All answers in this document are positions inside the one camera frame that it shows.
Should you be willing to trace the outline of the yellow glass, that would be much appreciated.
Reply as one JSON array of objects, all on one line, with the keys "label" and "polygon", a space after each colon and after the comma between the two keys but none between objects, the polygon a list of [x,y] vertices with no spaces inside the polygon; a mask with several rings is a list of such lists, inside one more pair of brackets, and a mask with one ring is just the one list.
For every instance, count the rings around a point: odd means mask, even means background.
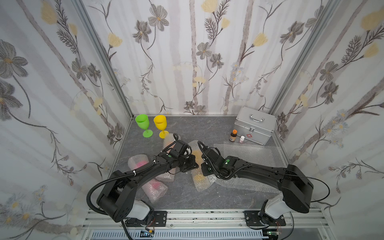
[{"label": "yellow glass", "polygon": [[159,133],[159,137],[161,139],[165,139],[165,137],[169,134],[168,131],[166,131],[167,128],[167,119],[164,115],[158,115],[154,118],[155,126],[158,130],[161,132]]}]

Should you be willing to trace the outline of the green plastic wine glass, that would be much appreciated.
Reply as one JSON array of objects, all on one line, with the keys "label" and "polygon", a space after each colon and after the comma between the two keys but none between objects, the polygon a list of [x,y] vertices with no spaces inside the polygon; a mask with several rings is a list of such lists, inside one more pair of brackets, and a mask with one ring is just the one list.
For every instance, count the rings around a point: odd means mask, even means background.
[{"label": "green plastic wine glass", "polygon": [[144,138],[150,138],[153,135],[153,131],[149,130],[150,121],[149,121],[149,117],[147,115],[145,115],[145,114],[138,115],[138,116],[136,116],[135,121],[136,121],[137,125],[139,126],[139,128],[144,130],[144,132],[143,132]]}]

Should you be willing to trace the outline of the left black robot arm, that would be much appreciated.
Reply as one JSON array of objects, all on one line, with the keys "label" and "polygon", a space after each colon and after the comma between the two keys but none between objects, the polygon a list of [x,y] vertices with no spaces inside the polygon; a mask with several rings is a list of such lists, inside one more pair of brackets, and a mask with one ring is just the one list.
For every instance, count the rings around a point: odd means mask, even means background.
[{"label": "left black robot arm", "polygon": [[192,147],[173,134],[174,141],[143,166],[128,171],[115,171],[104,181],[93,186],[87,193],[86,202],[94,212],[109,216],[114,222],[122,223],[125,234],[132,239],[124,223],[126,218],[135,219],[149,226],[155,221],[154,209],[144,201],[137,201],[139,188],[157,176],[179,168],[182,173],[197,169]]}]

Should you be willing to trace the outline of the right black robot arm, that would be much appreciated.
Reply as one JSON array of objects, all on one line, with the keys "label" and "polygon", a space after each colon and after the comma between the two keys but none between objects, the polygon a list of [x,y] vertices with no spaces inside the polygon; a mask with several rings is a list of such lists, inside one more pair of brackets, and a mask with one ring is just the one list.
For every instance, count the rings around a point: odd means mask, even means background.
[{"label": "right black robot arm", "polygon": [[216,148],[208,147],[201,141],[198,146],[204,163],[201,165],[204,176],[215,175],[218,179],[229,181],[233,178],[256,181],[280,191],[271,200],[264,201],[258,213],[262,225],[276,222],[284,214],[295,211],[307,214],[310,211],[314,185],[295,165],[285,168],[269,167],[249,163],[234,156],[222,157]]}]

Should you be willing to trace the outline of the amber glass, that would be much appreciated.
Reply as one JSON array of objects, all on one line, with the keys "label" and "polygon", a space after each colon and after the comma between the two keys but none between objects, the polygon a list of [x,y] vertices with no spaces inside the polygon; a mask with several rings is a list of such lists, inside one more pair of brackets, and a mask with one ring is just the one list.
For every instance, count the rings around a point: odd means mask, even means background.
[{"label": "amber glass", "polygon": [[198,146],[198,141],[192,141],[189,143],[189,145],[192,148],[192,154],[196,157],[195,162],[198,165],[197,169],[191,170],[192,172],[192,177],[193,181],[196,187],[196,190],[198,192],[207,190],[214,182],[214,176],[208,176],[205,177],[202,172],[201,164],[204,163],[204,160],[202,158],[203,153],[201,152],[199,146]]}]

